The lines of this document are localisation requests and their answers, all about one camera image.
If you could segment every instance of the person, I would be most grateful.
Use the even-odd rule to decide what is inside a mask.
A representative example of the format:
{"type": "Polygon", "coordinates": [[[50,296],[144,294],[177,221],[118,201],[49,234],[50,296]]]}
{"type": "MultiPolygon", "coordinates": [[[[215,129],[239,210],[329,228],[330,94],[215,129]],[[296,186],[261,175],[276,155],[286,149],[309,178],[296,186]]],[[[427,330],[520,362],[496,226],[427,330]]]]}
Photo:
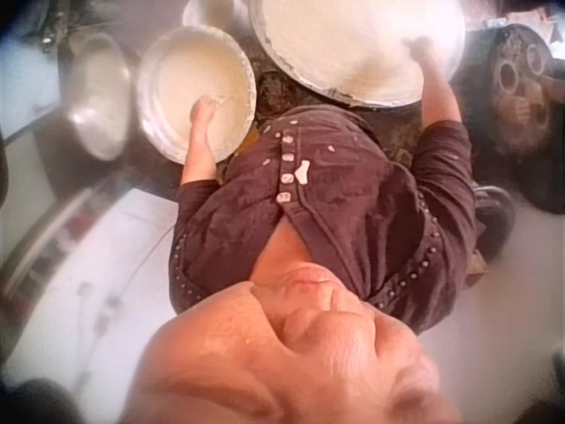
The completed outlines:
{"type": "Polygon", "coordinates": [[[148,346],[122,422],[457,423],[417,334],[451,311],[475,245],[471,144],[433,43],[411,172],[366,124],[292,110],[233,159],[192,111],[170,258],[179,313],[148,346]]]}

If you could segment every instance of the white floor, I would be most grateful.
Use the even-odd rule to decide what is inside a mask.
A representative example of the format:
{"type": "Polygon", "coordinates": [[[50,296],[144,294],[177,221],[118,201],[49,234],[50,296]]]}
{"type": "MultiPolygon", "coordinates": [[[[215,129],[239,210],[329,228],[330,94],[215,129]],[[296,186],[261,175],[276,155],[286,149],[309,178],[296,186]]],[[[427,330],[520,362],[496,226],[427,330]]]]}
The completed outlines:
{"type": "MultiPolygon", "coordinates": [[[[167,263],[176,214],[175,203],[137,190],[124,197],[56,274],[5,376],[13,383],[51,378],[79,393],[89,422],[114,422],[143,347],[174,316],[167,263]],[[149,253],[121,307],[105,308],[149,253]],[[94,342],[101,311],[109,311],[109,329],[94,342]],[[93,343],[90,377],[77,391],[93,343]]],[[[492,274],[422,337],[467,422],[510,424],[531,402],[553,394],[550,359],[564,334],[564,222],[520,205],[515,233],[492,274]]]]}

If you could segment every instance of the dough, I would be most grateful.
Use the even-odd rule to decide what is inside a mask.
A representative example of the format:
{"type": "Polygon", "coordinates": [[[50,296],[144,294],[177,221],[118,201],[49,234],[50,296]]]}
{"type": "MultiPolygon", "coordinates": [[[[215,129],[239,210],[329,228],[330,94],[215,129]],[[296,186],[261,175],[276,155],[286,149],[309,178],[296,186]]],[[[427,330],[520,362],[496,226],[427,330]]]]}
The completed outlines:
{"type": "Polygon", "coordinates": [[[208,129],[217,162],[241,143],[249,109],[249,83],[241,59],[221,42],[196,36],[175,47],[164,59],[158,79],[162,114],[175,141],[188,150],[192,106],[202,95],[221,100],[208,129]]]}
{"type": "Polygon", "coordinates": [[[279,61],[318,90],[388,106],[420,100],[422,73],[402,40],[421,35],[435,39],[446,76],[458,66],[457,0],[255,1],[254,18],[279,61]]]}

